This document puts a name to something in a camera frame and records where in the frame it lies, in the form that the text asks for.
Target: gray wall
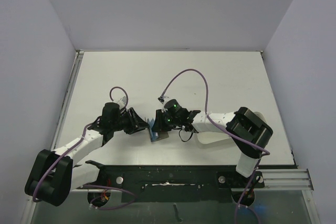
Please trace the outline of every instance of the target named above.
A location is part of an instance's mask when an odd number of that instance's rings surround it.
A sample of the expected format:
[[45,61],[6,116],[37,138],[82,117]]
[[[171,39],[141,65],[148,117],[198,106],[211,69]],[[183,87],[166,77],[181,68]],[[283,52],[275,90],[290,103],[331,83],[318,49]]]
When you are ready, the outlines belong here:
[[0,222],[19,223],[49,148],[75,51],[49,0],[0,0]]
[[301,167],[309,168],[323,224],[336,222],[336,0],[293,0],[265,64]]
[[50,0],[76,49],[263,50],[292,0]]

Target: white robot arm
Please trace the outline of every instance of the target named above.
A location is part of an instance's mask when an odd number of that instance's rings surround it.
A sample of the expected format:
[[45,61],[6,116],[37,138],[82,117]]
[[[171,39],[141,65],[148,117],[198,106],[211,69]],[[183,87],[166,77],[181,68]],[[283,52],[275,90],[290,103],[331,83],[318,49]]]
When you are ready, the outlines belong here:
[[[160,97],[159,101],[163,108],[156,111],[152,131],[167,132],[182,128],[192,133],[225,132],[233,138],[242,152],[236,171],[244,177],[252,174],[261,158],[260,149],[267,145],[273,134],[266,122],[245,107],[236,112],[206,114],[200,110],[188,111],[169,97]],[[240,138],[251,144],[241,142]]]
[[120,108],[119,103],[106,103],[102,116],[87,125],[83,135],[53,151],[42,150],[36,157],[25,186],[25,193],[59,206],[69,192],[87,183],[95,182],[100,168],[94,162],[77,163],[90,152],[103,147],[114,132],[133,134],[148,128],[133,108]]

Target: black cable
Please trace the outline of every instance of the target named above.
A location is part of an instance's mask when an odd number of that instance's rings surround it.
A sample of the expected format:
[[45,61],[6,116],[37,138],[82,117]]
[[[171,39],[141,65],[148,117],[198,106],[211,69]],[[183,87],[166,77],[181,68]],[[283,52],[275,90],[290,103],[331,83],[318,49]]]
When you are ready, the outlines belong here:
[[179,217],[179,213],[178,213],[178,209],[177,209],[177,205],[176,203],[173,204],[173,208],[174,208],[174,211],[175,211],[175,218],[178,222],[182,222],[183,220]]
[[183,140],[182,139],[182,137],[181,137],[181,131],[183,131],[182,129],[180,129],[180,131],[178,132],[178,135],[180,136],[180,139],[181,139],[181,141],[182,142],[188,142],[191,138],[192,138],[192,136],[194,135],[194,133],[192,132],[191,134],[190,134],[190,137],[188,138],[188,140]]

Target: screw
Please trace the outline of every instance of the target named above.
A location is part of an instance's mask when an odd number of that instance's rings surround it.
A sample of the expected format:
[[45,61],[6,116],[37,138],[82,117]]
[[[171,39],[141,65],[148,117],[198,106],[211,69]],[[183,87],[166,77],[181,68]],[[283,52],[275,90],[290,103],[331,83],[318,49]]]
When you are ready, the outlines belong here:
[[264,178],[261,177],[261,176],[257,176],[256,179],[259,179],[259,182],[258,182],[258,183],[262,183],[262,182],[264,182]]
[[117,182],[118,185],[121,185],[124,179],[122,177],[118,177],[115,182]]
[[224,176],[221,176],[218,178],[218,181],[221,183],[221,184],[224,184],[225,183],[225,177]]

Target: wire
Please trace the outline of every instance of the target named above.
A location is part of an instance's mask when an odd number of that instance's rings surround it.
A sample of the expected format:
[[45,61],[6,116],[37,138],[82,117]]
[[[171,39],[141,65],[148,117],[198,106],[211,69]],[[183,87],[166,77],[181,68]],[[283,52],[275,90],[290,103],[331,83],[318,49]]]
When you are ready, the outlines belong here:
[[239,141],[241,141],[241,142],[243,142],[243,143],[245,143],[245,144],[247,144],[247,145],[250,145],[251,147],[253,147],[253,148],[257,149],[257,150],[260,150],[260,151],[264,152],[264,154],[261,155],[261,157],[260,157],[258,163],[256,164],[256,167],[255,167],[253,173],[252,173],[251,176],[250,176],[250,180],[249,180],[249,182],[247,183],[247,185],[246,185],[246,187],[245,187],[243,193],[241,194],[241,196],[240,196],[240,198],[239,198],[239,200],[238,200],[238,203],[237,203],[237,206],[236,206],[236,209],[235,209],[235,223],[237,223],[237,212],[238,212],[238,208],[239,208],[240,202],[241,202],[241,200],[242,200],[242,198],[243,198],[243,196],[244,196],[246,190],[248,189],[248,187],[250,186],[250,184],[251,184],[251,182],[252,182],[252,180],[253,180],[253,178],[254,178],[254,175],[255,175],[255,173],[256,173],[256,168],[257,168],[257,166],[259,165],[261,158],[262,158],[263,156],[270,155],[270,152],[267,151],[267,150],[264,149],[264,148],[261,148],[260,146],[258,146],[258,145],[256,145],[256,144],[253,144],[253,143],[251,143],[251,142],[249,142],[249,141],[247,141],[247,140],[245,140],[245,139],[243,139],[243,138],[241,138],[241,137],[238,137],[238,136],[236,136],[236,135],[234,135],[234,134],[228,132],[224,127],[222,127],[221,125],[216,124],[216,123],[210,118],[210,116],[208,115],[208,112],[207,112],[207,111],[208,111],[209,87],[208,87],[208,83],[207,83],[207,81],[206,81],[204,75],[203,75],[201,72],[199,72],[198,70],[193,69],[193,68],[188,68],[188,69],[185,69],[185,70],[181,71],[180,73],[178,73],[178,74],[177,74],[177,75],[176,75],[176,76],[175,76],[175,77],[168,83],[167,87],[163,90],[163,92],[162,92],[162,94],[161,94],[161,97],[163,97],[163,96],[165,95],[167,89],[169,88],[169,86],[173,83],[173,81],[174,81],[177,77],[179,77],[181,74],[183,74],[183,73],[185,73],[185,72],[188,72],[188,71],[193,71],[193,72],[198,73],[198,74],[202,77],[202,79],[203,79],[203,81],[204,81],[204,84],[205,84],[205,91],[206,91],[206,94],[205,94],[204,111],[205,111],[206,117],[209,119],[209,121],[210,121],[215,127],[217,127],[217,128],[220,129],[222,132],[224,132],[225,134],[227,134],[227,135],[233,137],[234,139],[237,139],[237,140],[239,140]]
[[85,134],[86,134],[86,130],[88,127],[90,127],[91,125],[93,125],[95,122],[97,122],[99,120],[100,117],[97,117],[97,119],[93,122],[93,123],[89,123],[87,125],[85,125],[82,136],[80,138],[80,140],[74,144],[72,147],[70,147],[69,149],[67,149],[62,155],[60,155],[58,157],[58,159],[56,159],[56,161],[49,167],[49,169],[47,169],[47,171],[43,174],[43,176],[41,177],[40,181],[37,183],[37,186],[35,187],[35,190],[33,192],[33,202],[40,202],[41,200],[36,199],[38,190],[40,189],[43,181],[45,180],[45,178],[49,175],[49,173],[55,168],[55,166],[58,164],[58,162],[65,157],[69,152],[71,152],[74,148],[76,148],[78,145],[81,144],[81,142],[83,142]]
[[119,86],[115,86],[115,87],[113,87],[113,88],[110,90],[110,99],[111,99],[112,102],[113,102],[112,91],[113,91],[114,89],[120,89],[120,90],[122,90],[122,91],[124,92],[124,94],[126,95],[126,103],[125,103],[125,106],[124,106],[123,108],[121,108],[120,110],[125,109],[125,108],[127,107],[127,104],[128,104],[128,94],[127,94],[126,90],[123,89],[122,87],[119,87]]
[[255,217],[257,218],[258,224],[261,224],[260,218],[257,215],[257,213],[254,211],[254,209],[252,209],[252,208],[250,208],[248,206],[242,205],[242,204],[240,204],[240,205],[243,206],[243,207],[245,207],[245,208],[247,208],[248,210],[250,210],[255,215]]
[[250,179],[249,179],[249,181],[248,181],[246,187],[244,188],[243,193],[241,194],[241,196],[240,196],[240,198],[239,198],[239,200],[238,200],[238,202],[237,202],[236,209],[235,209],[235,215],[234,215],[234,216],[235,216],[235,224],[237,224],[237,214],[238,214],[239,206],[245,206],[245,205],[240,205],[240,202],[242,201],[243,196],[245,195],[245,193],[246,193],[248,187],[249,187],[250,184],[252,183],[252,180],[253,180],[254,176],[256,175],[256,170],[257,170],[257,167],[258,167],[258,165],[259,165],[259,163],[260,163],[260,160],[261,160],[261,159],[258,160],[258,162],[257,162],[257,164],[256,164],[256,167],[255,167],[255,169],[253,170],[253,173],[251,174]]
[[[110,186],[111,185],[111,180],[110,179],[108,179],[107,180],[107,186]],[[107,200],[108,200],[108,198],[107,198],[107,196],[106,196],[106,192],[108,191],[108,189],[106,189],[106,190],[104,190],[102,193],[101,193],[101,198],[106,198]]]
[[181,137],[181,131],[183,131],[183,130],[180,129],[180,131],[178,132],[178,135],[180,136],[181,141],[184,142],[184,143],[188,142],[192,138],[192,136],[194,135],[194,133],[192,132],[190,134],[190,137],[187,140],[183,140],[182,137]]
[[[134,203],[135,200],[137,199],[137,195],[136,195],[136,194],[134,194],[134,193],[132,193],[132,192],[130,192],[130,191],[127,191],[127,190],[125,190],[125,189],[120,189],[120,188],[116,188],[116,187],[109,187],[109,186],[98,186],[98,185],[84,185],[84,186],[85,186],[85,187],[91,187],[91,188],[100,188],[100,189],[107,189],[107,190],[121,191],[121,192],[123,192],[123,193],[129,194],[129,195],[131,195],[131,196],[134,197],[134,199],[131,200],[130,202],[127,202],[127,203],[122,204],[122,205],[119,205],[119,206],[115,206],[115,207],[96,207],[96,209],[98,209],[98,210],[116,210],[116,209],[120,209],[120,208],[123,208],[123,207],[125,207],[125,206],[128,206],[128,205]],[[96,199],[99,199],[99,198],[100,198],[100,196],[98,196],[98,197],[94,198],[92,201],[90,201],[90,206],[91,206],[91,204],[92,204]]]
[[181,74],[183,74],[183,73],[185,73],[185,72],[187,72],[187,71],[194,71],[194,72],[198,73],[198,74],[202,77],[202,79],[203,79],[203,81],[204,81],[204,83],[205,83],[206,94],[205,94],[205,106],[204,106],[204,111],[205,111],[206,117],[209,119],[209,121],[210,121],[215,127],[217,127],[218,129],[220,129],[221,131],[223,131],[225,134],[227,134],[227,135],[229,135],[229,136],[231,136],[231,137],[234,137],[235,139],[237,139],[237,140],[239,140],[239,141],[241,141],[241,142],[243,142],[243,143],[245,143],[245,144],[247,144],[247,145],[250,145],[250,146],[252,146],[253,148],[255,148],[255,149],[257,149],[257,150],[260,150],[260,151],[262,151],[262,152],[265,152],[266,155],[270,155],[270,152],[269,152],[269,151],[265,150],[264,148],[261,148],[260,146],[258,146],[258,145],[256,145],[256,144],[253,144],[253,143],[251,143],[251,142],[249,142],[249,141],[247,141],[247,140],[245,140],[245,139],[243,139],[243,138],[241,138],[241,137],[238,137],[238,136],[236,136],[236,135],[234,135],[234,134],[228,132],[224,127],[222,127],[221,125],[216,124],[216,123],[210,118],[210,116],[209,116],[208,113],[207,113],[207,111],[208,111],[209,87],[208,87],[208,83],[207,83],[207,81],[206,81],[204,75],[203,75],[201,72],[199,72],[198,70],[193,69],[193,68],[188,68],[188,69],[185,69],[185,70],[181,71],[180,73],[178,73],[178,74],[177,74],[177,75],[176,75],[176,76],[175,76],[175,77],[168,83],[167,87],[163,90],[163,92],[162,92],[162,94],[161,94],[161,97],[163,97],[163,96],[165,95],[167,89],[168,89],[169,86],[172,84],[172,82],[173,82],[177,77],[179,77]]
[[258,179],[256,179],[256,181],[251,185],[251,187],[249,188],[248,192],[246,193],[245,197],[248,197],[251,193],[253,193],[254,188],[256,187],[256,185],[258,184],[258,182],[261,180],[261,177],[259,176]]

